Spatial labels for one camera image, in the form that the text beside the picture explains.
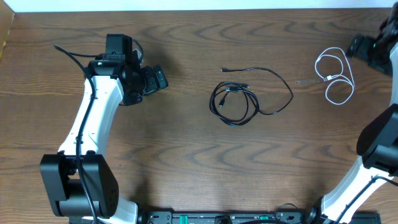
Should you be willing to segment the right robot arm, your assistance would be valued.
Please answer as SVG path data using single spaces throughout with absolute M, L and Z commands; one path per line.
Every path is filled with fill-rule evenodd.
M 389 107 L 362 130 L 353 166 L 311 208 L 306 223 L 350 223 L 367 198 L 397 176 L 397 5 L 393 5 L 376 38 L 356 35 L 345 55 L 392 77 L 391 100 Z

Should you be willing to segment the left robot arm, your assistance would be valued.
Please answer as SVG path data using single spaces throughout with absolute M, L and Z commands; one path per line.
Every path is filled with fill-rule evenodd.
M 138 41 L 108 34 L 103 54 L 81 66 L 85 90 L 73 126 L 55 154 L 45 154 L 40 173 L 53 213 L 70 223 L 145 223 L 137 203 L 122 198 L 106 162 L 106 145 L 119 106 L 167 88 L 159 65 L 145 66 Z

